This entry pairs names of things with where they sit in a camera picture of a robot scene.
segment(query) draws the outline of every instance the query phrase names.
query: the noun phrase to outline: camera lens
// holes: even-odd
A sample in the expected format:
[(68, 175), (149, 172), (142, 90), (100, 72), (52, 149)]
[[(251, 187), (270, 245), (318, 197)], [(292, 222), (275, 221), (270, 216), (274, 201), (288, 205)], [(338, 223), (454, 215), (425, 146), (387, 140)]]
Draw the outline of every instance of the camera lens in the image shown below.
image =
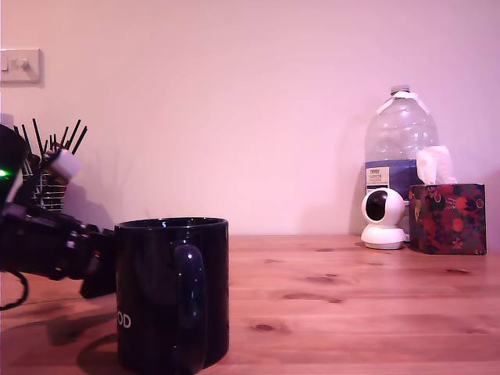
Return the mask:
[(388, 193), (375, 191), (366, 200), (366, 215), (373, 221), (382, 220), (385, 216), (385, 201)]

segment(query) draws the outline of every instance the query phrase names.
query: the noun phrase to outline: wall plate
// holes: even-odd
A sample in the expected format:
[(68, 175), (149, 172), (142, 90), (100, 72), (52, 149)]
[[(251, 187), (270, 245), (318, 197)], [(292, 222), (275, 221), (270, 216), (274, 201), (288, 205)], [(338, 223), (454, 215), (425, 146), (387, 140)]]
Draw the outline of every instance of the wall plate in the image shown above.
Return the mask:
[(40, 49), (0, 50), (0, 82), (28, 83), (40, 82)]

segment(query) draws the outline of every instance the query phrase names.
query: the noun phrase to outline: white tissue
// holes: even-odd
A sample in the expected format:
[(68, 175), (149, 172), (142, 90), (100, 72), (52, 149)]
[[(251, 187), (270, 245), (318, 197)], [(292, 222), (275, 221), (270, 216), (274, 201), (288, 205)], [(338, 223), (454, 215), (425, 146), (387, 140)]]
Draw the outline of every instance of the white tissue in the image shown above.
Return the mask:
[(450, 151), (446, 146), (431, 146), (416, 153), (416, 173), (425, 185), (456, 184)]

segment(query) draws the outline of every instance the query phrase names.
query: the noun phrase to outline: wooden table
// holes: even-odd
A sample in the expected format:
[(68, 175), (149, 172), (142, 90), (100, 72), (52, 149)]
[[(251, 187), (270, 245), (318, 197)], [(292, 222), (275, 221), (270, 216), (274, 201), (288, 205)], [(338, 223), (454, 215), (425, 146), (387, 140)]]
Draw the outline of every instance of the wooden table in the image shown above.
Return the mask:
[[(19, 285), (2, 279), (4, 300)], [(116, 306), (30, 277), (2, 314), (2, 375), (126, 374)], [(500, 255), (375, 251), (358, 237), (232, 237), (230, 351), (215, 374), (500, 373)]]

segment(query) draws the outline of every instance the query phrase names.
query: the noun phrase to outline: floral tissue box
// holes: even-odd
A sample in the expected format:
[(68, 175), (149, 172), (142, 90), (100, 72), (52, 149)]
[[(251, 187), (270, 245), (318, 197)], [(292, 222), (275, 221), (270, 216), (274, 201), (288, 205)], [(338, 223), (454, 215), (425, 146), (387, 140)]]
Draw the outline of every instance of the floral tissue box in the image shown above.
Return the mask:
[(484, 185), (413, 185), (410, 247), (426, 254), (486, 254)]

